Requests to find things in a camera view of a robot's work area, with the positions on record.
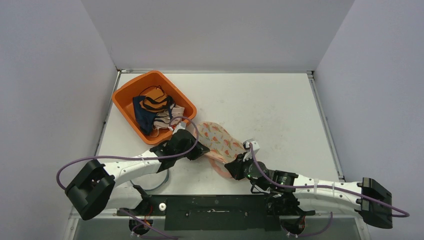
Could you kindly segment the floral padded bra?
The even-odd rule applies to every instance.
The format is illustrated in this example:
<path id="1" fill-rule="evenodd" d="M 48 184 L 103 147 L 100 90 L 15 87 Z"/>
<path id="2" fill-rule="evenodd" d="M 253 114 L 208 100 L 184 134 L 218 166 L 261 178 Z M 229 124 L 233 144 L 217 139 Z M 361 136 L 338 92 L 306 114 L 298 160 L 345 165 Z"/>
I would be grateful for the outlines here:
<path id="1" fill-rule="evenodd" d="M 232 176 L 224 167 L 234 161 L 238 155 L 243 154 L 243 143 L 232 137 L 229 132 L 215 122 L 202 121 L 196 125 L 198 131 L 192 133 L 198 141 L 209 149 L 205 154 L 212 169 L 221 177 L 231 179 Z"/>

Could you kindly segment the navy blue bra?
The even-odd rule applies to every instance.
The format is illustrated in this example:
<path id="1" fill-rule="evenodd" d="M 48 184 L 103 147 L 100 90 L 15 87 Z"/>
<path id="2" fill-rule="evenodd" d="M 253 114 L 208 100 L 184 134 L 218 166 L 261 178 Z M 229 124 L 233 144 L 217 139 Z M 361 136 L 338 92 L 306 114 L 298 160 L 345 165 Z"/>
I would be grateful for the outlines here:
<path id="1" fill-rule="evenodd" d="M 144 135 L 150 135 L 153 131 L 154 120 L 156 117 L 155 112 L 150 112 L 142 108 L 142 101 L 145 96 L 135 96 L 132 98 L 135 121 L 138 124 L 139 129 Z"/>

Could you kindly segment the white mesh laundry bag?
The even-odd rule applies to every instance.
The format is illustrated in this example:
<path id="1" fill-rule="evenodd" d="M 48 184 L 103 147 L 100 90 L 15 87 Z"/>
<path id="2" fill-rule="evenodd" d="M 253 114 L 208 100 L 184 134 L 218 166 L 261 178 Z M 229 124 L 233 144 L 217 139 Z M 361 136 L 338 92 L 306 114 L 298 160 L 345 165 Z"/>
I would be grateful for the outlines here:
<path id="1" fill-rule="evenodd" d="M 159 173 L 152 173 L 137 177 L 130 180 L 127 185 L 133 187 L 134 185 L 142 187 L 146 192 L 159 190 L 170 179 L 170 170 L 161 171 Z"/>

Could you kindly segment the orange plastic tub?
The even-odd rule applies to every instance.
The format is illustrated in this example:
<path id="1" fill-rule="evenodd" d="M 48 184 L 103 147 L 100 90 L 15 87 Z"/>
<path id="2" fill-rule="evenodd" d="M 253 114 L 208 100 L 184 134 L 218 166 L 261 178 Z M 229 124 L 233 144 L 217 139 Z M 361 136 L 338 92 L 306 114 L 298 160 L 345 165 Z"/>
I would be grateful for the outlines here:
<path id="1" fill-rule="evenodd" d="M 161 72 L 152 70 L 140 75 L 112 95 L 112 101 L 127 122 L 148 145 L 168 140 L 172 130 L 168 128 L 170 118 L 174 127 L 184 116 L 192 120 L 195 105 Z"/>

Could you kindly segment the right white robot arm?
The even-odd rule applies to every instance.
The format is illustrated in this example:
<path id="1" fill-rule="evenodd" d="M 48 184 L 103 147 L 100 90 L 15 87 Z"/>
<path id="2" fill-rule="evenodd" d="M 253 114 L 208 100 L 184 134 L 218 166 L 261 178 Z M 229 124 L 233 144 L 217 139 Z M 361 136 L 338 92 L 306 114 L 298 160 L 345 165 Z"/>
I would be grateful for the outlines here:
<path id="1" fill-rule="evenodd" d="M 332 212 L 360 217 L 373 227 L 391 229 L 392 194 L 373 178 L 359 182 L 334 182 L 310 178 L 293 172 L 267 169 L 264 163 L 244 160 L 244 154 L 224 167 L 235 180 L 248 179 L 261 190 L 280 198 L 275 212 L 303 215 Z"/>

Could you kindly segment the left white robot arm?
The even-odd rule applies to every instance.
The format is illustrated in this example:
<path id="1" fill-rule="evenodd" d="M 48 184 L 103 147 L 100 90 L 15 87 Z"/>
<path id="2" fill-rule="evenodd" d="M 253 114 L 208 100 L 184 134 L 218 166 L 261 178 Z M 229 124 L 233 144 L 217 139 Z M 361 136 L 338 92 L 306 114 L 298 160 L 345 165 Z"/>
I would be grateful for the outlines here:
<path id="1" fill-rule="evenodd" d="M 103 210 L 125 208 L 136 215 L 149 210 L 149 201 L 139 186 L 122 185 L 141 176 L 170 169 L 176 161 L 196 160 L 210 149 L 200 143 L 188 130 L 180 129 L 169 140 L 150 148 L 136 157 L 114 156 L 114 162 L 99 162 L 100 156 L 87 161 L 64 193 L 83 220 L 90 220 Z"/>

